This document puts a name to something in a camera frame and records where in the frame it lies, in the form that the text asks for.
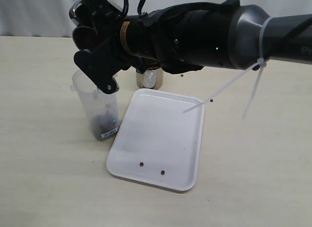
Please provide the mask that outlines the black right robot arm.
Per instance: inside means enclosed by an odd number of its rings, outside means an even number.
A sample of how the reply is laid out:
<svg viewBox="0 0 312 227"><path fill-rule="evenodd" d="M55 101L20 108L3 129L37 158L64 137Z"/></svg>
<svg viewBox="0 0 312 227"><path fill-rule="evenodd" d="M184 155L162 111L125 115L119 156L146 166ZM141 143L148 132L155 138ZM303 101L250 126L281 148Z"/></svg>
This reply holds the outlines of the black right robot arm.
<svg viewBox="0 0 312 227"><path fill-rule="evenodd" d="M162 69L173 75L204 67L245 70L259 60L312 62L310 14L271 17L240 0L191 2L129 15L108 0L78 0L69 10L78 48L75 65L105 94L118 91L115 75Z"/></svg>

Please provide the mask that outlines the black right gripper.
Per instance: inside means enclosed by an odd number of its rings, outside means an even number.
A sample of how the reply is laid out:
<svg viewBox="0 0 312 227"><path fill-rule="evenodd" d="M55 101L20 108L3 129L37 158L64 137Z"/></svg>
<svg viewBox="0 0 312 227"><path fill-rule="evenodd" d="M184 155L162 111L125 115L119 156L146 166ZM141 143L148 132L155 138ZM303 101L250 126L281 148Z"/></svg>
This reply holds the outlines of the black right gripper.
<svg viewBox="0 0 312 227"><path fill-rule="evenodd" d="M119 85L114 75L130 68L117 41L117 32L127 15L128 0L125 0L123 8L118 8L108 0L81 1L91 14L97 43L92 50L76 52L74 63L103 93L116 93Z"/></svg>

